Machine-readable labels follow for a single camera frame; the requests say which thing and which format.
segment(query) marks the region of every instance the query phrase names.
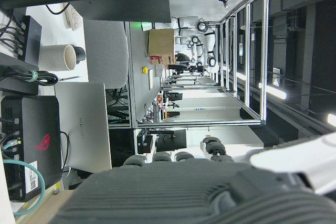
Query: metal enclosure frame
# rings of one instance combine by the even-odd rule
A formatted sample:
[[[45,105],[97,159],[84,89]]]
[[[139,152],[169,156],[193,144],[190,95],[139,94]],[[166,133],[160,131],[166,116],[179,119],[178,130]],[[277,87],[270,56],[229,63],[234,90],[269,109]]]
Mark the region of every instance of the metal enclosure frame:
[[[241,106],[252,119],[249,120],[229,120],[229,121],[203,121],[203,122],[162,122],[162,123],[138,123],[135,116],[135,94],[134,94],[134,83],[133,83],[133,70],[129,68],[129,93],[130,93],[130,125],[118,125],[120,128],[133,128],[133,129],[150,129],[150,128],[169,128],[169,127],[207,127],[207,126],[239,126],[239,125],[263,125],[266,121],[266,82],[267,82],[267,42],[268,42],[268,2],[269,0],[262,0],[263,2],[263,20],[262,20],[262,45],[261,45],[261,91],[260,91],[260,113],[256,113],[252,108],[250,108],[249,104],[249,58],[250,58],[250,23],[251,23],[251,10],[250,4],[255,0],[243,0],[237,6],[235,6],[229,14],[224,16],[222,20],[209,22],[211,26],[216,26],[216,37],[219,39],[216,40],[215,44],[215,54],[217,58],[220,58],[220,69],[219,73],[220,84],[218,83],[218,75],[216,76],[216,81],[202,84],[184,84],[184,88],[181,88],[181,85],[169,84],[162,85],[162,90],[204,90],[204,89],[219,89],[221,92],[227,93],[236,103]],[[241,10],[246,10],[246,27],[245,30],[245,48],[248,48],[245,51],[245,62],[248,64],[245,65],[245,102],[241,102],[241,100],[237,97],[237,92],[232,92],[230,90],[230,82],[232,83],[232,87],[237,91],[237,64],[236,61],[233,62],[232,68],[230,68],[230,58],[229,58],[229,36],[223,37],[223,31],[225,34],[229,34],[229,23],[234,27],[234,34],[237,36],[237,13]],[[131,42],[130,42],[130,27],[129,23],[125,23],[125,32],[128,38],[129,43],[129,53],[131,54]],[[237,39],[234,39],[234,59],[237,59]],[[132,65],[132,56],[129,55],[129,64]],[[230,81],[229,72],[233,72],[233,80]]]

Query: yellow button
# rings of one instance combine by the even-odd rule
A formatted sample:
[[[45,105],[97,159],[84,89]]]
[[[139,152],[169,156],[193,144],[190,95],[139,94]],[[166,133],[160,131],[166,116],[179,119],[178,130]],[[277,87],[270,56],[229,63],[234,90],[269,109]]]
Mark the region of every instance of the yellow button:
[[[142,68],[142,73],[148,73],[148,68],[147,67],[143,67]]]

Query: paper cup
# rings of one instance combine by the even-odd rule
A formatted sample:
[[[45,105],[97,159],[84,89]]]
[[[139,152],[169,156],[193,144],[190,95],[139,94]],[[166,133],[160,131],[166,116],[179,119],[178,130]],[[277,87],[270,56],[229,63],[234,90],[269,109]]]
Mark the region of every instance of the paper cup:
[[[73,70],[76,66],[76,52],[72,45],[42,46],[38,68],[47,71]]]

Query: teal cable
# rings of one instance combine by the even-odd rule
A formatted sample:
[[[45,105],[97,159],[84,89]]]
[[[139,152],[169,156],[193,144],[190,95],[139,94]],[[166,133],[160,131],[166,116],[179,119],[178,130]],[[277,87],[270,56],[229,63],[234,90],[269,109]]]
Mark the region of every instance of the teal cable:
[[[12,159],[4,159],[3,160],[4,164],[14,164],[14,165],[23,165],[29,169],[31,169],[34,173],[37,174],[38,178],[39,178],[39,182],[41,184],[41,194],[40,194],[40,198],[38,199],[38,201],[36,202],[35,205],[33,205],[31,208],[29,208],[28,210],[26,211],[23,211],[23,212],[14,212],[14,216],[22,216],[22,215],[26,215],[32,211],[34,211],[42,202],[43,200],[43,197],[44,197],[44,194],[45,194],[45,191],[46,191],[46,184],[44,182],[44,179],[42,177],[42,174],[33,166],[29,165],[28,163],[26,162],[23,162],[23,161],[19,161],[19,160],[12,160]]]
[[[10,144],[6,144],[6,145],[4,145],[3,149],[6,150],[6,149],[8,149],[10,146],[11,146]]]

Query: white desk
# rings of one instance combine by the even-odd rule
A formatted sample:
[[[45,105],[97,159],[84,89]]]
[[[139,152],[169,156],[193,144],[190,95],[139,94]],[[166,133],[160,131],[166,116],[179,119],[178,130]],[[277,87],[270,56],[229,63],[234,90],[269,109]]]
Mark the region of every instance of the white desk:
[[[63,9],[62,4],[50,5],[50,8],[55,11]],[[78,47],[85,49],[85,39],[84,39],[84,30],[83,27],[76,31],[72,31],[71,28],[66,27],[66,18],[64,14],[53,15],[51,14],[45,6],[35,6],[27,8],[27,15],[33,17],[41,26],[42,26],[42,36],[41,36],[41,45],[62,45],[62,44],[72,44]],[[8,17],[0,12],[0,27],[4,27],[8,22]],[[10,35],[4,34],[3,38],[11,38]],[[13,55],[11,50],[0,43],[0,52],[16,57]],[[72,71],[58,71],[53,72],[59,78],[67,78],[74,76],[81,76],[77,79],[72,79],[69,81],[88,81],[88,72],[87,72],[87,63],[81,61],[76,65],[75,69]],[[54,87],[40,87],[40,95],[54,95]],[[0,91],[0,100],[3,98],[3,93]],[[14,222],[13,215],[11,211],[8,211],[9,208],[9,198],[6,188],[6,181],[4,177],[4,172],[2,169],[2,158],[0,159],[0,224],[12,224]],[[13,210],[16,211],[23,204],[12,204]]]

